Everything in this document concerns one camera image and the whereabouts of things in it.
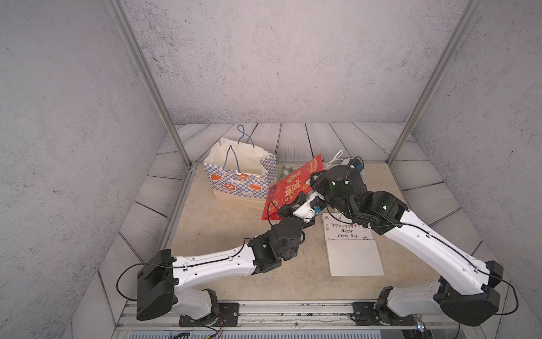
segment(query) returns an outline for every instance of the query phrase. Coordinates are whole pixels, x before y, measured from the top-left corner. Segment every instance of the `red card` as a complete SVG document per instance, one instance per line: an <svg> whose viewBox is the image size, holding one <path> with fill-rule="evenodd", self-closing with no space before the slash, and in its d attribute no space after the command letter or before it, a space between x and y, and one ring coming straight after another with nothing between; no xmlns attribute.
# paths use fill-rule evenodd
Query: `red card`
<svg viewBox="0 0 542 339"><path fill-rule="evenodd" d="M282 220L282 218L276 214L277 208L293 201L301 191L303 193L310 192L312 190L309 186L311 174L314 172L322 172L323 170L322 154L319 154L316 158L298 168L295 172L279 181L276 185L270 187L267 192L267 200L263 210L262 220L267 220L266 208L269 208L269 218L271 220Z"/></svg>

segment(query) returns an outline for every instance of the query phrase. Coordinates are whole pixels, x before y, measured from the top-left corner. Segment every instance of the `green checkered cloth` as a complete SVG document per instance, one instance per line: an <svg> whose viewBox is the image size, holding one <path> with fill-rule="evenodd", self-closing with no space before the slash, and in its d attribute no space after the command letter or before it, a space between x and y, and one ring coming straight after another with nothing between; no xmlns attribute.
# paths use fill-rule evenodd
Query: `green checkered cloth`
<svg viewBox="0 0 542 339"><path fill-rule="evenodd" d="M297 169L296 167L282 166L282 170L279 173L279 181L281 181L282 179L286 178L287 176L295 172L296 169Z"/></svg>

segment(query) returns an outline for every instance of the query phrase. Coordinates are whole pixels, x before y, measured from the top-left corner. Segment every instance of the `white card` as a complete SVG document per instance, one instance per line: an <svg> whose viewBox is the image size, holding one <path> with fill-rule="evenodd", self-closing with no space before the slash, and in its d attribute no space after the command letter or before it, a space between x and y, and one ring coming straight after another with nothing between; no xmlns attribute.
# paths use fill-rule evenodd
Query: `white card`
<svg viewBox="0 0 542 339"><path fill-rule="evenodd" d="M383 276L375 240L326 240L331 276Z"/></svg>
<svg viewBox="0 0 542 339"><path fill-rule="evenodd" d="M340 213L333 213L339 220L350 222ZM329 213L322 213L324 236L326 240L372 240L371 230L360 225L348 225L335 220Z"/></svg>

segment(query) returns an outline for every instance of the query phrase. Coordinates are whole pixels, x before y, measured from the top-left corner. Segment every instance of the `metal frame pole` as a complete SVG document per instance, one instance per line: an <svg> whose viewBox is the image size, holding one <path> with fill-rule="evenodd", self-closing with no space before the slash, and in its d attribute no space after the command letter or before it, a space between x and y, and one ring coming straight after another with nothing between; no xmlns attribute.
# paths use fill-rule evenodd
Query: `metal frame pole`
<svg viewBox="0 0 542 339"><path fill-rule="evenodd" d="M401 131L401 134L399 135L399 138L397 139L397 142L393 146L393 149L390 152L390 156L388 157L388 160L386 162L388 163L388 166L391 166L392 163L397 158L397 155L401 151L401 148L403 147L403 144L407 141L408 136L414 129L414 126L418 122L418 119L422 115L422 112L427 105L427 102L429 101L429 98L435 91L435 88L438 85L438 82L440 81L442 75L444 74L444 71L446 70L446 66L454 56L455 52L457 51L459 45L461 44L461 40L463 40L465 34L467 33L467 30L469 29L470 25L473 23L474 19L476 18L476 14L478 13L480 6L482 4L482 0L470 0L467 3L467 6L465 7L465 10L463 11L463 14L461 15L459 22L457 23L457 26L454 29L454 32L451 34L450 38L448 39L448 42L446 43L446 46L441 52L441 55L438 57L437 64L435 65L435 68L431 72L431 76L427 80L427 83L425 84L425 87L420 94L420 97L418 98L418 101L414 105L414 108L412 109L412 112L410 112L410 115L408 116L408 119L406 120L403 130Z"/></svg>
<svg viewBox="0 0 542 339"><path fill-rule="evenodd" d="M156 105L158 114L160 114L162 120L164 121L164 125L166 126L166 129L170 134L175 147L179 151L181 159L186 164L186 166L189 167L190 159L186 154L183 143L180 141L179 134L175 129L175 125L171 121L171 117L167 112L167 107L164 103L164 100L162 99L162 96L160 95L158 86L156 85L154 78L152 77L151 71L149 70L147 63L145 62L145 58L141 53L141 49L139 48L136 37L133 34L133 30L128 23L128 19L126 18L124 9L122 8L122 4L119 0L107 0L107 5L109 7L109 10L111 11L111 14L115 18L115 21L117 22L120 33L124 38L126 45L128 46L128 50L130 51L130 54L132 55L132 58L137 65L137 68L139 69L139 73L141 74L141 77L145 82L145 86L147 86L147 89L151 93L151 97L154 101L154 104Z"/></svg>

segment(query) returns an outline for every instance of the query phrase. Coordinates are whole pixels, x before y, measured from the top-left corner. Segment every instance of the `beige tabletop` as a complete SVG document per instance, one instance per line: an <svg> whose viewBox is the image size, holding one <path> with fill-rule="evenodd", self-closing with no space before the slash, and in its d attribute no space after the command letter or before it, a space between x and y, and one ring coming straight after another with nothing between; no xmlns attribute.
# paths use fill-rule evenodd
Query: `beige tabletop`
<svg viewBox="0 0 542 339"><path fill-rule="evenodd" d="M364 171L368 190L385 190L403 200L387 164L366 164ZM253 238L269 230L261 215L262 210L241 207L235 201L218 201L199 165L171 242L172 254L201 255L239 246L243 237ZM384 275L332 277L321 218L304 231L307 239L299 247L298 256L283 261L281 267L250 277L220 279L199 288L215 290L221 300L377 299L385 286L412 287L439 277L406 248L376 233L373 237Z"/></svg>

